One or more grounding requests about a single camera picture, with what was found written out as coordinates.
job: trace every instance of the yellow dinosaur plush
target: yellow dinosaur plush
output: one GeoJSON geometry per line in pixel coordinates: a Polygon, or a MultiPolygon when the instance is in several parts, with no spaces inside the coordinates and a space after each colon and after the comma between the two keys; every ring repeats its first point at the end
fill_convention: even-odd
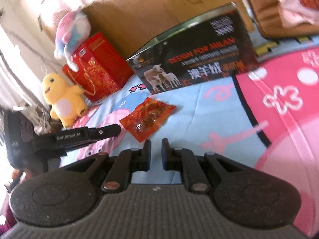
{"type": "Polygon", "coordinates": [[[75,119],[87,111],[87,104],[81,98],[84,90],[79,85],[69,86],[56,73],[44,77],[42,90],[45,101],[52,105],[51,118],[60,119],[65,128],[71,127],[75,119]]]}

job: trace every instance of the bed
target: bed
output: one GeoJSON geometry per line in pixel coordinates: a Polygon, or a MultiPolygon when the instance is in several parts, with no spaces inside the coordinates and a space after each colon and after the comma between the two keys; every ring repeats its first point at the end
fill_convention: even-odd
{"type": "MultiPolygon", "coordinates": [[[[277,176],[294,185],[302,206],[294,225],[308,236],[319,230],[319,36],[268,41],[258,32],[251,39],[259,55],[254,72],[192,85],[151,96],[137,76],[122,90],[90,105],[75,127],[118,123],[148,96],[177,106],[152,141],[151,170],[136,172],[132,183],[180,183],[164,171],[161,141],[196,155],[207,151],[277,176]]],[[[142,148],[123,130],[62,158],[67,165],[106,151],[118,155],[142,148]]]]}

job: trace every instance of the brown cushion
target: brown cushion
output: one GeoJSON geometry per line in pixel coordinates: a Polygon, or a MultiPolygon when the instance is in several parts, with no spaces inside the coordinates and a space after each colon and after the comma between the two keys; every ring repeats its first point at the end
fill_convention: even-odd
{"type": "Polygon", "coordinates": [[[260,33],[271,39],[307,36],[319,33],[319,26],[300,24],[292,28],[284,28],[281,23],[278,0],[248,0],[253,10],[260,33]]]}

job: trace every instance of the white polka dot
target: white polka dot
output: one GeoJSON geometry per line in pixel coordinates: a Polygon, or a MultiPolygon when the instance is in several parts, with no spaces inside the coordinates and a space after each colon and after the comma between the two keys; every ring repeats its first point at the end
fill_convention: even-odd
{"type": "Polygon", "coordinates": [[[93,114],[94,114],[94,112],[96,112],[96,108],[93,109],[93,110],[91,110],[91,111],[89,112],[89,114],[87,114],[87,115],[88,115],[89,117],[92,117],[93,114]]]}
{"type": "Polygon", "coordinates": [[[253,72],[248,73],[248,77],[253,81],[264,79],[267,76],[267,70],[263,67],[256,69],[253,72]]]}
{"type": "Polygon", "coordinates": [[[318,83],[318,75],[311,68],[301,68],[297,73],[298,79],[305,85],[316,85],[318,83]]]}

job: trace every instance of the sealed plastic packet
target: sealed plastic packet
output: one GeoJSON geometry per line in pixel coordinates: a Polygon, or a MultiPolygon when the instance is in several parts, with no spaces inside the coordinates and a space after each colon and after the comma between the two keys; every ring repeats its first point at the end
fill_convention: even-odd
{"type": "Polygon", "coordinates": [[[120,123],[141,143],[160,128],[175,108],[148,97],[120,123]]]}

